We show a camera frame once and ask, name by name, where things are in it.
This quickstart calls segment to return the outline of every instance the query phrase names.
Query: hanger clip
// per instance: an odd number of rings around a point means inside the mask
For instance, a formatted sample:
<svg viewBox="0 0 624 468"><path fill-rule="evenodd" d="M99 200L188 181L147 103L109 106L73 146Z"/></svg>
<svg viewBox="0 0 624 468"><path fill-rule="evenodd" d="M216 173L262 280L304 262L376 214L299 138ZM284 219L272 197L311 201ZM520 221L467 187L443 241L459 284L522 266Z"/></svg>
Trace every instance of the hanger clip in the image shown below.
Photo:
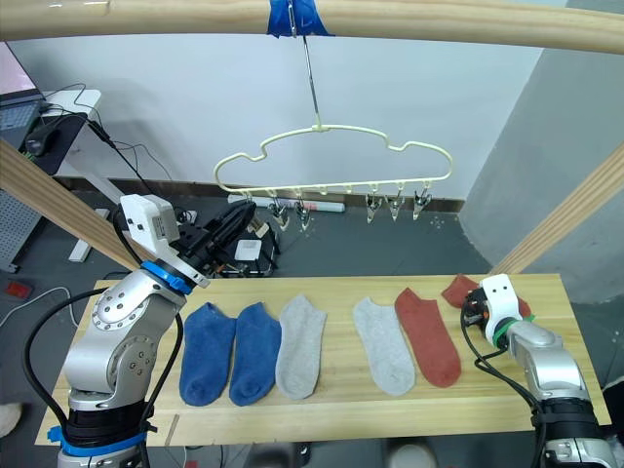
<svg viewBox="0 0 624 468"><path fill-rule="evenodd" d="M366 196L367 203L367 223L371 224L372 219L374 218L374 214L381 208L381 204L383 203L380 197L377 197L374 192L372 194L368 194Z"/></svg>
<svg viewBox="0 0 624 468"><path fill-rule="evenodd" d="M418 191L413 194L413 220L416 221L420 216L420 212L429 205L432 195L427 193L427 187L422 190L422 193L418 195Z"/></svg>
<svg viewBox="0 0 624 468"><path fill-rule="evenodd" d="M289 213L286 205L282 205L277 197L273 197L273 203L269 204L268 210L280 229L286 231L289 227Z"/></svg>
<svg viewBox="0 0 624 468"><path fill-rule="evenodd" d="M390 207L390 215L392 215L393 221L397 220L397 217L399 217L399 211L406 202L406 197L402 197L401 192L403 192L403 187L399 187L399 193L397 193L396 197L391 198L386 196L386 202Z"/></svg>
<svg viewBox="0 0 624 468"><path fill-rule="evenodd" d="M301 196L294 202L294 210L301 221L301 228L305 231L310 225L310 209L305 207Z"/></svg>

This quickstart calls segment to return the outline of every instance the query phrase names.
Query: gray sock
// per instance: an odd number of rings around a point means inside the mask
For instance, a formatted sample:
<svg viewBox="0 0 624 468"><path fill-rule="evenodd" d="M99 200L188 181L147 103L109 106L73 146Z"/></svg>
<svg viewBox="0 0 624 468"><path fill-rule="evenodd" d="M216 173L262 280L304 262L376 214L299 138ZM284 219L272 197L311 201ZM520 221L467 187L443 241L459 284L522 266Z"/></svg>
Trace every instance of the gray sock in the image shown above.
<svg viewBox="0 0 624 468"><path fill-rule="evenodd" d="M284 395L302 400L314 392L321 366L321 338L328 314L300 294L280 315L282 344L277 356L275 382Z"/></svg>
<svg viewBox="0 0 624 468"><path fill-rule="evenodd" d="M355 306L353 318L374 383L394 397L407 393L416 377L394 307L377 305L367 297Z"/></svg>

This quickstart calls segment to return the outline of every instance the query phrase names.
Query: white desk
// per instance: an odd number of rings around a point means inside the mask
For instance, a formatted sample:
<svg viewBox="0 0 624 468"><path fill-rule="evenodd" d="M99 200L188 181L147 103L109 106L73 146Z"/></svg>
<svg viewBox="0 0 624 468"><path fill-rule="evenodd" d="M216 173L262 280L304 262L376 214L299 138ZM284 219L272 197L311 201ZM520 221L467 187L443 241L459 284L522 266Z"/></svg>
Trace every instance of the white desk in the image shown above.
<svg viewBox="0 0 624 468"><path fill-rule="evenodd" d="M84 90L81 94L80 90L59 91L46 99L50 104L57 104L70 112L84 112L90 119L96 119L94 108L98 108L101 92L98 90ZM60 109L51 109L43 114L44 117L60 115ZM119 190L113 183L103 175L99 174L90 164L88 158L85 157L86 142L89 138L97 138L93 132L83 127L80 134L76 137L71 148L67 152L63 165L71 167L74 171L88 180L97 190L103 193L115 205L119 205L119 197L124 193Z"/></svg>

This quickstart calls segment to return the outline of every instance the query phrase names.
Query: gray floor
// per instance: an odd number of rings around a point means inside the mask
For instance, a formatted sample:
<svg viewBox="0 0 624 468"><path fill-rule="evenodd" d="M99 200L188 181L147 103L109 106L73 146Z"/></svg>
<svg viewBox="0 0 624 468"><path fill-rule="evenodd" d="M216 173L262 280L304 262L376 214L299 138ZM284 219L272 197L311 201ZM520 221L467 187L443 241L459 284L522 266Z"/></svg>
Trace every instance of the gray floor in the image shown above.
<svg viewBox="0 0 624 468"><path fill-rule="evenodd" d="M94 207L107 206L97 194L80 196ZM202 218L209 218L224 203L222 199L197 197L173 201L187 209L199 210ZM453 214L425 213L418 222L413 222L411 213L402 212L393 223L388 211L383 210L371 225L366 224L363 209L349 209L346 214L314 213L313 217L308 232L301 233L292 226L284 235L276 276L485 273L489 268L463 236ZM98 252L91 252L85 263L69 262L66 258L74 243L64 231L46 223L29 243L19 262L20 272L16 275L0 272L0 287L10 279L18 279L34 286L35 295L55 286L67 286L78 293L91 289L94 281L106 273L123 270ZM23 377L20 353L36 318L62 299L60 292L42 299L16 313L0 330L0 403L26 404L18 428L0 441L3 468L55 466L56 448L33 445L44 408ZM0 292L0 318L18 304ZM624 298L600 305L574 305L601 384L624 374L622 309ZM76 312L82 313L81 306ZM35 343L34 367L48 388L59 374L72 335L69 318L62 313L41 331ZM525 468L533 448L529 433L431 437L427 442L436 452L441 467L455 468ZM310 466L380 468L383 444L378 440L315 444ZM241 467L247 449L225 447L225 466ZM183 460L182 448L151 448L150 455L154 468L181 466ZM201 468L219 466L219 447L189 450L187 456L188 460L198 460Z"/></svg>

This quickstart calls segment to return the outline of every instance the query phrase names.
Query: monitor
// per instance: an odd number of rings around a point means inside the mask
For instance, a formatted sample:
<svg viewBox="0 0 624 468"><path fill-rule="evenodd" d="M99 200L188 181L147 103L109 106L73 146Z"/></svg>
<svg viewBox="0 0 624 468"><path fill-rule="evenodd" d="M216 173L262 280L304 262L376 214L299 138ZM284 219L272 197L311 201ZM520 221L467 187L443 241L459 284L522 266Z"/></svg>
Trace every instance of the monitor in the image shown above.
<svg viewBox="0 0 624 468"><path fill-rule="evenodd" d="M6 42L0 42L0 101L16 103L42 98Z"/></svg>

